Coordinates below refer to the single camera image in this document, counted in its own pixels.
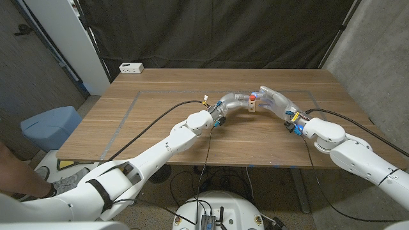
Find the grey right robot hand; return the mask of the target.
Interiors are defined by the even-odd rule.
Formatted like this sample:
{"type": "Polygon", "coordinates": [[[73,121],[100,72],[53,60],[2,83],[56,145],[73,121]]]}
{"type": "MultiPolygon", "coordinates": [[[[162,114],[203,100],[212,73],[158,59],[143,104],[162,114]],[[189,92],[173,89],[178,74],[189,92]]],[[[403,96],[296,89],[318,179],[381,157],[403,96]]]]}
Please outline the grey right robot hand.
{"type": "Polygon", "coordinates": [[[251,95],[259,100],[259,107],[272,111],[285,122],[303,127],[312,119],[310,115],[304,113],[290,99],[266,86],[260,86],[260,90],[252,92],[251,95]]]}

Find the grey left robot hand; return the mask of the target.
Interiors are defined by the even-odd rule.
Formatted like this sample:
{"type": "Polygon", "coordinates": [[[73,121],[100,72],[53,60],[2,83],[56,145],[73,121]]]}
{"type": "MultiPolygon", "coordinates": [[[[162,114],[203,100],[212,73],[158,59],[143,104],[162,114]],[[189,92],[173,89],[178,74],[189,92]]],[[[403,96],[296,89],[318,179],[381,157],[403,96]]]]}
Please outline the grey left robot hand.
{"type": "Polygon", "coordinates": [[[208,109],[213,121],[219,120],[227,115],[229,111],[238,108],[251,109],[254,106],[249,102],[250,96],[238,93],[224,95],[215,105],[208,109]]]}

